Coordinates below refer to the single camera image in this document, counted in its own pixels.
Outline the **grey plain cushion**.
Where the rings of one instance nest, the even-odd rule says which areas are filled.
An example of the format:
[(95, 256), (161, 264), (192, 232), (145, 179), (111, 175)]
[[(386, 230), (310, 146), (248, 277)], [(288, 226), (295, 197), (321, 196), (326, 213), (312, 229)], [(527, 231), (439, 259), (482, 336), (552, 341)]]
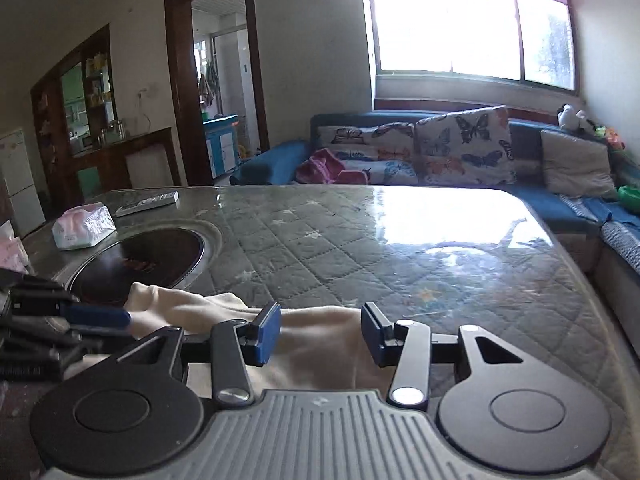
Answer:
[(542, 174), (546, 188), (570, 197), (612, 200), (617, 190), (605, 145), (542, 130)]

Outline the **blue corner sofa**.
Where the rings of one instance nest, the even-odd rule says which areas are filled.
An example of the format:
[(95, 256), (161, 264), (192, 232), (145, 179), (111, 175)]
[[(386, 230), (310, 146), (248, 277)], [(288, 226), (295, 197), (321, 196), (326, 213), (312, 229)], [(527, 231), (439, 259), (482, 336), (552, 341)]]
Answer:
[(563, 128), (504, 106), (320, 114), (310, 138), (243, 162), (233, 185), (350, 183), (498, 188), (533, 208), (639, 344), (639, 167), (616, 134)]

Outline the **white refrigerator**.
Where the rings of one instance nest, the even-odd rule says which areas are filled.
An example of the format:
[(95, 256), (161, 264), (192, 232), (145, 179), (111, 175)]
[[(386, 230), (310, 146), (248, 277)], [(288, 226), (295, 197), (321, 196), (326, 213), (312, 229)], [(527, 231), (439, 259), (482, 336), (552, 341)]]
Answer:
[(24, 132), (15, 130), (1, 137), (1, 173), (9, 195), (13, 225), (21, 236), (46, 221), (29, 165)]

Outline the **grey remote control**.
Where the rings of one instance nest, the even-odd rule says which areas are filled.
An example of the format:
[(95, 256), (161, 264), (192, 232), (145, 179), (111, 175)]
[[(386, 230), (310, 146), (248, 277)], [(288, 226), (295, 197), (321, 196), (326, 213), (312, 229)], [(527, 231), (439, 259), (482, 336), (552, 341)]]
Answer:
[(137, 202), (133, 205), (120, 206), (116, 210), (115, 216), (117, 218), (132, 216), (133, 214), (138, 214), (139, 212), (145, 212), (152, 209), (175, 205), (176, 203), (178, 203), (178, 200), (179, 193), (177, 191), (155, 195), (145, 198), (144, 200), (140, 200), (140, 202)]

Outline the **cream sweatshirt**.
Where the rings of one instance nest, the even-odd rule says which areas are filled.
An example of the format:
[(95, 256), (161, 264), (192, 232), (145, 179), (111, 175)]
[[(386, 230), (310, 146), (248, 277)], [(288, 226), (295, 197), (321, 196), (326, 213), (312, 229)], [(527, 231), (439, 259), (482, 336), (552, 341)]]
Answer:
[[(124, 310), (131, 315), (127, 332), (137, 338), (175, 325), (189, 334), (209, 334), (218, 323), (250, 321), (259, 310), (232, 292), (202, 296), (135, 282)], [(339, 306), (283, 309), (276, 348), (263, 367), (251, 367), (254, 393), (265, 389), (357, 390), (385, 394), (394, 370), (378, 367), (360, 332), (360, 311)]]

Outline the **black round induction cooktop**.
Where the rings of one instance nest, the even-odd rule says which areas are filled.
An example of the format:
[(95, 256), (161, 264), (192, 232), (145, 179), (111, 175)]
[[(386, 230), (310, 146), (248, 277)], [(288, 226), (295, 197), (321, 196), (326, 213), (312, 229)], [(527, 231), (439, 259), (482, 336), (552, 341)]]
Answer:
[(174, 287), (200, 263), (204, 252), (204, 237), (192, 230), (163, 228), (134, 234), (88, 260), (68, 289), (84, 304), (120, 308), (132, 284)]

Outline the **dark wooden shelf unit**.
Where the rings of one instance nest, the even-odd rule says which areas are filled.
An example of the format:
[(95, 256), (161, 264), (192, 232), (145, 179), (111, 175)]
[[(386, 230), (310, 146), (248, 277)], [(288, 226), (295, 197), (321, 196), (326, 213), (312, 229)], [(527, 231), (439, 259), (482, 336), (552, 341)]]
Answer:
[(74, 158), (98, 148), (101, 131), (117, 117), (110, 28), (66, 54), (32, 87), (30, 98), (49, 207), (63, 211), (84, 200)]

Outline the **magenta cloth on sofa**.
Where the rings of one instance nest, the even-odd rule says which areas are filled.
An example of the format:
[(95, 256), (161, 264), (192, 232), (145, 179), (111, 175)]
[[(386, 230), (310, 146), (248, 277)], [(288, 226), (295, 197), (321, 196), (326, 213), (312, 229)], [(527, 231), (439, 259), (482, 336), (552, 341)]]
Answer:
[(331, 151), (322, 148), (296, 169), (295, 181), (300, 184), (367, 185), (369, 178), (363, 170), (347, 169)]

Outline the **dark wooden sideboard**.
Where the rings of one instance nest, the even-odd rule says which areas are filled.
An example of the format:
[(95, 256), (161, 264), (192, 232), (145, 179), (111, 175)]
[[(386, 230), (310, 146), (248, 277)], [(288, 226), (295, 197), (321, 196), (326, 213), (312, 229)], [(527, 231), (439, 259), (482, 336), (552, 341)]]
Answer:
[(142, 136), (133, 136), (105, 148), (98, 148), (86, 154), (71, 157), (64, 162), (64, 184), (66, 185), (66, 203), (69, 207), (80, 204), (85, 200), (81, 191), (78, 172), (96, 167), (99, 173), (103, 191), (114, 191), (120, 188), (132, 188), (126, 157), (139, 153), (147, 148), (160, 146), (167, 157), (171, 185), (181, 184), (177, 157), (172, 142), (171, 128), (163, 128)]

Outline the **butterfly cushion right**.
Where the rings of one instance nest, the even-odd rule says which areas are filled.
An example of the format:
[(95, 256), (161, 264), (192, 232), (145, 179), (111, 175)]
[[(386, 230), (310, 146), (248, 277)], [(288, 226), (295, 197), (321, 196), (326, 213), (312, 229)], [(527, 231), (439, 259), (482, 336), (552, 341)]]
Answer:
[(414, 124), (414, 166), (426, 185), (494, 188), (516, 181), (505, 107), (450, 113)]

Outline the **window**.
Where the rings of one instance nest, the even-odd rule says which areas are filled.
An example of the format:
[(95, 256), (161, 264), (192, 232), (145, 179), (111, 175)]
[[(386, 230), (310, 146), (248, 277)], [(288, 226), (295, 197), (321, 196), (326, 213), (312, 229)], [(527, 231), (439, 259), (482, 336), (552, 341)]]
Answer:
[(574, 92), (570, 0), (369, 0), (376, 69)]

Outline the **blue white small cabinet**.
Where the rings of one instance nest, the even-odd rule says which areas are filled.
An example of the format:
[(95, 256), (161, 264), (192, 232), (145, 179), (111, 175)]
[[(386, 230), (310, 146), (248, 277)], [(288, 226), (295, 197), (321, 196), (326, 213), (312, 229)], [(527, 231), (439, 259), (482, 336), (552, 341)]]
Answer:
[(210, 170), (214, 179), (228, 174), (239, 165), (236, 127), (237, 114), (221, 116), (203, 122)]

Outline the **butterfly cushion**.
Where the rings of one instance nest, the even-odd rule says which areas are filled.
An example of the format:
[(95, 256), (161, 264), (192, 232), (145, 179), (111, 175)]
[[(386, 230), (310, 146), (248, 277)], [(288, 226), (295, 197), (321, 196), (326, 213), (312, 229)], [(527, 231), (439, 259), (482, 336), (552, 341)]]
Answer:
[(414, 124), (414, 166), (426, 185), (494, 188), (516, 181), (505, 107), (450, 113)]
[(320, 126), (318, 148), (327, 148), (349, 170), (362, 170), (373, 185), (417, 185), (413, 125)]

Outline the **pink tissue pack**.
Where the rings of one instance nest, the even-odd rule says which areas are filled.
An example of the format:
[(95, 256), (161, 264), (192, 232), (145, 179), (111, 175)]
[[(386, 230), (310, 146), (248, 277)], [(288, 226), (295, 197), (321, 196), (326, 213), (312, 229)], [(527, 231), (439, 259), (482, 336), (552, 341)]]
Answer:
[(0, 266), (29, 274), (29, 258), (21, 239), (14, 233), (10, 220), (0, 226)]
[(52, 226), (52, 236), (59, 250), (94, 247), (115, 231), (110, 211), (102, 203), (66, 210)]

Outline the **butterfly cushion left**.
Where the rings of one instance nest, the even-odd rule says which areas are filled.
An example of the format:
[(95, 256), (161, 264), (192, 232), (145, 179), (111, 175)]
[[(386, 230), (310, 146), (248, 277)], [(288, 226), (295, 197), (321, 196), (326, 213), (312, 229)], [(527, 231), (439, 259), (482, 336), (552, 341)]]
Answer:
[(373, 185), (417, 185), (413, 125), (320, 126), (318, 148), (327, 148), (349, 170), (362, 170)]

